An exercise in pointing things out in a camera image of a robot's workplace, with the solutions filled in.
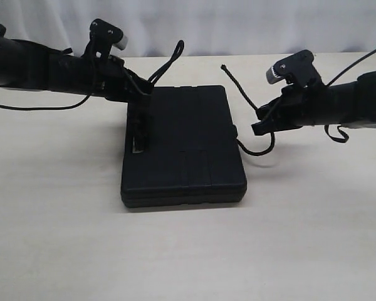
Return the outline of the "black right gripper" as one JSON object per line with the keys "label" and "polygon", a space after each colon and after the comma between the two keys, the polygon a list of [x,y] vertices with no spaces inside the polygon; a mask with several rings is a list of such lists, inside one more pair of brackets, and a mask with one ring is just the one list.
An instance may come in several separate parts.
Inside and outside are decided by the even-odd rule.
{"label": "black right gripper", "polygon": [[255,135],[296,130],[306,126],[304,107],[306,88],[286,86],[281,95],[256,111],[258,121],[251,125]]}

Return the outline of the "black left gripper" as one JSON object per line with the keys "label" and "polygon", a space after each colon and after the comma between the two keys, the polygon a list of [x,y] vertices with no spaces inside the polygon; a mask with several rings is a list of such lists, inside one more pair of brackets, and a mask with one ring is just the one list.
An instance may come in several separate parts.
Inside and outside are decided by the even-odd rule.
{"label": "black left gripper", "polygon": [[148,103],[154,84],[124,65],[124,60],[108,56],[103,63],[103,97],[113,102]]}

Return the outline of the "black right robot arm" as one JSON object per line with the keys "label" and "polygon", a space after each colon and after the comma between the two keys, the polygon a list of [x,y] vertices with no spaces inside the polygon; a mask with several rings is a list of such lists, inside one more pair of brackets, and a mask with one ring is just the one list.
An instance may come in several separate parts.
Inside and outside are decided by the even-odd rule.
{"label": "black right robot arm", "polygon": [[255,135],[316,125],[376,129],[376,71],[329,87],[286,86],[279,97],[258,109],[257,117],[251,126]]}

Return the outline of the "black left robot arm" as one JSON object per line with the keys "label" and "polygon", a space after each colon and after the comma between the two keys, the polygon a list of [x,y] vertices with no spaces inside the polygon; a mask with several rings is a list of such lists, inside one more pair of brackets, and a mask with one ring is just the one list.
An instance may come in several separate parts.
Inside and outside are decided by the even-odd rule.
{"label": "black left robot arm", "polygon": [[125,68],[111,44],[94,34],[82,56],[0,36],[0,88],[51,91],[146,103],[154,84]]}

